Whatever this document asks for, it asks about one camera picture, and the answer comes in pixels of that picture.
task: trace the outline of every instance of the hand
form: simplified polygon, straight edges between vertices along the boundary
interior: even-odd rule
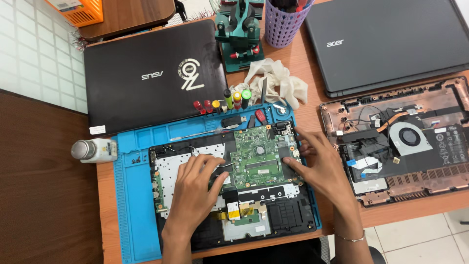
[[[225,160],[222,158],[199,154],[179,166],[171,211],[161,234],[163,240],[190,241],[195,229],[215,205],[228,176],[228,172],[220,174],[207,191],[210,175],[216,166],[223,163]]]
[[[316,191],[328,197],[336,207],[349,204],[350,201],[355,202],[339,153],[326,136],[322,132],[305,132],[299,127],[295,127],[295,131],[299,134],[296,138],[302,140],[300,154],[315,155],[316,160],[310,168],[290,157],[283,158],[283,162],[300,174]]]

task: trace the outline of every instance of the white bottle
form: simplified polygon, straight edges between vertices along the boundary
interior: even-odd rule
[[[82,163],[103,163],[117,159],[117,142],[107,139],[79,140],[72,146],[72,157]]]

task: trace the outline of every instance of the blue silicone repair mat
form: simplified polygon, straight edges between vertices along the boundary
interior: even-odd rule
[[[214,130],[221,127],[221,120],[233,116],[245,116],[236,130],[246,128],[251,115],[257,109],[264,111],[269,124],[291,120],[295,123],[293,111],[287,106],[285,114],[281,114],[270,103],[254,105],[239,111],[230,110],[226,114],[208,114],[185,120],[119,133],[117,140],[118,159],[114,162],[116,183],[117,215],[119,219],[119,235],[121,239],[122,263],[139,263],[161,258],[156,225],[153,192],[148,162],[148,148],[170,143],[171,138],[187,136]],[[317,229],[322,228],[318,206],[312,189],[311,207]]]

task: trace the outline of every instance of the acer laptop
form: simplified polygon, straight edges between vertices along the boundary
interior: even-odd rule
[[[329,97],[469,69],[454,0],[332,0],[305,23]]]
[[[89,46],[84,52],[90,133],[101,136],[199,115],[227,81],[206,19]]]

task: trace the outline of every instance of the asus logo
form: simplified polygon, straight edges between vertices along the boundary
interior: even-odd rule
[[[154,73],[144,74],[144,75],[142,75],[142,80],[149,79],[150,77],[155,78],[155,77],[158,77],[158,76],[161,76],[161,75],[163,75],[163,71],[157,71],[157,72],[154,72]]]
[[[344,40],[342,39],[342,40],[337,40],[337,41],[329,42],[329,43],[327,44],[327,46],[328,46],[328,47],[337,46],[337,45],[342,44],[342,41],[344,41]]]

